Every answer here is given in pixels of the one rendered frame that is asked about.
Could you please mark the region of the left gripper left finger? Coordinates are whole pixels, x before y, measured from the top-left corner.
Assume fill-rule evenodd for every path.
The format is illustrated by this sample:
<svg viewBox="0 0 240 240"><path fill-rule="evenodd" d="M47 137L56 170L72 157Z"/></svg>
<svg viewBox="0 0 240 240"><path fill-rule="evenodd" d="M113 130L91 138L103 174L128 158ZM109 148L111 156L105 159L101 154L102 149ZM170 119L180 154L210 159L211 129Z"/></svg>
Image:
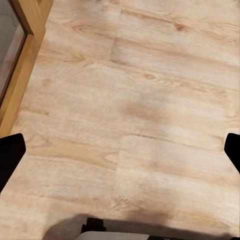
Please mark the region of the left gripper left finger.
<svg viewBox="0 0 240 240"><path fill-rule="evenodd" d="M21 133L0 138L0 193L26 152Z"/></svg>

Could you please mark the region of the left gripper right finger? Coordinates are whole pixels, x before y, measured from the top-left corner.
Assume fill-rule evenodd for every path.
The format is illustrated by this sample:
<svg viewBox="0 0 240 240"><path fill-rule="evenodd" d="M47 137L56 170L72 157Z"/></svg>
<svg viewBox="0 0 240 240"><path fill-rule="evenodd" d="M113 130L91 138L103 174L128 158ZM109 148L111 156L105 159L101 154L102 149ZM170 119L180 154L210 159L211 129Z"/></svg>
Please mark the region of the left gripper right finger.
<svg viewBox="0 0 240 240"><path fill-rule="evenodd" d="M235 133L228 133L224 151L240 173L240 135Z"/></svg>

